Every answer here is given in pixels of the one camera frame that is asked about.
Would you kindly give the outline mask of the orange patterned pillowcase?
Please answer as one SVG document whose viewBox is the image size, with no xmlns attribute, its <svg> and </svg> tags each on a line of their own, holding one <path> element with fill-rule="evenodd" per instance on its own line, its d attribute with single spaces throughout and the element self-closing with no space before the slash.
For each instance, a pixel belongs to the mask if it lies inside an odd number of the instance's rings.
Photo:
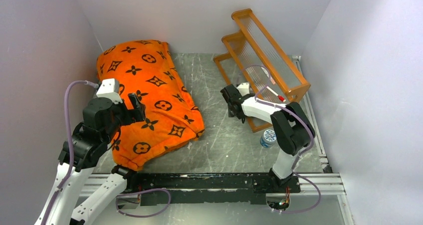
<svg viewBox="0 0 423 225">
<path fill-rule="evenodd" d="M 198 106 L 172 61 L 169 45 L 159 40 L 134 40 L 112 46 L 96 61 L 99 80 L 119 81 L 127 107 L 133 93 L 145 105 L 142 122 L 123 126 L 114 137 L 113 160 L 134 171 L 150 160 L 198 140 L 205 131 Z"/>
</svg>

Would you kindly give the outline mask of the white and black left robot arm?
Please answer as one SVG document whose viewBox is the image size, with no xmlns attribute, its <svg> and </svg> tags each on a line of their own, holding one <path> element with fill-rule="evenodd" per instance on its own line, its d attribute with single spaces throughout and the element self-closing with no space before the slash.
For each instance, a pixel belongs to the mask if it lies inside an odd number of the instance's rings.
<svg viewBox="0 0 423 225">
<path fill-rule="evenodd" d="M 84 202 L 79 195 L 93 173 L 100 157 L 112 144 L 122 126 L 145 120 L 145 105 L 135 93 L 128 94 L 133 109 L 110 95 L 89 101 L 83 110 L 83 122 L 65 141 L 59 155 L 56 178 L 37 225 L 90 225 L 109 203 L 123 191 L 131 193 L 138 186 L 134 171 L 116 165 L 106 181 Z"/>
</svg>

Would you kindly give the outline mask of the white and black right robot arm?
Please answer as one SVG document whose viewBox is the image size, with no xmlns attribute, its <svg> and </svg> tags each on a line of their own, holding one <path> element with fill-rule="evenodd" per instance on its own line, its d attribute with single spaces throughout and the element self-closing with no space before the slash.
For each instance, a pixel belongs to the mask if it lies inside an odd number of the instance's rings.
<svg viewBox="0 0 423 225">
<path fill-rule="evenodd" d="M 227 104 L 229 117 L 242 122 L 253 117 L 272 125 L 280 150 L 269 171 L 269 186 L 275 192 L 283 191 L 299 157 L 314 144 L 315 130 L 304 110 L 297 102 L 273 103 L 257 98 L 254 93 L 242 95 L 233 84 L 220 93 Z"/>
</svg>

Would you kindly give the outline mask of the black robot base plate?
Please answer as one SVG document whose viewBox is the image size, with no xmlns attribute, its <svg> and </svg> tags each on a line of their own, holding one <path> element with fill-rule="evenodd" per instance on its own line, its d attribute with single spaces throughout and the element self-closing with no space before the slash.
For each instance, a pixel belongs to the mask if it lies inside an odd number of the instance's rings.
<svg viewBox="0 0 423 225">
<path fill-rule="evenodd" d="M 280 180 L 265 172 L 251 173 L 134 173 L 128 177 L 125 193 L 149 191 L 143 205 L 167 203 L 169 191 L 172 204 L 250 203 L 265 205 L 267 196 L 301 191 L 297 176 Z"/>
</svg>

